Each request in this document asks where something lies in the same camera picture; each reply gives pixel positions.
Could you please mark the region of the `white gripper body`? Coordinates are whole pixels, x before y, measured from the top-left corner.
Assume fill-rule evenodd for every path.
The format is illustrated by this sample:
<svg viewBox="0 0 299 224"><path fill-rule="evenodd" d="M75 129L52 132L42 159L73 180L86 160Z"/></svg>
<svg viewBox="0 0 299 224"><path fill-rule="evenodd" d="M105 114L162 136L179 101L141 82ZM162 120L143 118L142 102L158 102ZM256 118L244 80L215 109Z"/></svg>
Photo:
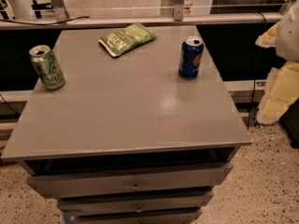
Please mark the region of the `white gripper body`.
<svg viewBox="0 0 299 224"><path fill-rule="evenodd" d="M277 56L299 62L299 0L285 13L278 25Z"/></svg>

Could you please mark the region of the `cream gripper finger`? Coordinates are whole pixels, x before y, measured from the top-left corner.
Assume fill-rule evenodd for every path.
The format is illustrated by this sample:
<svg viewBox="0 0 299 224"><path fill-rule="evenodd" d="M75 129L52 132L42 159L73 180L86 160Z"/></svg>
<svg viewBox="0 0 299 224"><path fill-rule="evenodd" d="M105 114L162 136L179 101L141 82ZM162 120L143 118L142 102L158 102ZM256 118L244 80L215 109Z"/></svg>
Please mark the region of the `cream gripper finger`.
<svg viewBox="0 0 299 224"><path fill-rule="evenodd" d="M274 48L277 43L277 33L278 33L279 22L271 26L266 32L260 35L255 44L262 48Z"/></svg>
<svg viewBox="0 0 299 224"><path fill-rule="evenodd" d="M280 68L272 68L258 105L256 119L261 124L278 121L299 99L299 63L287 61Z"/></svg>

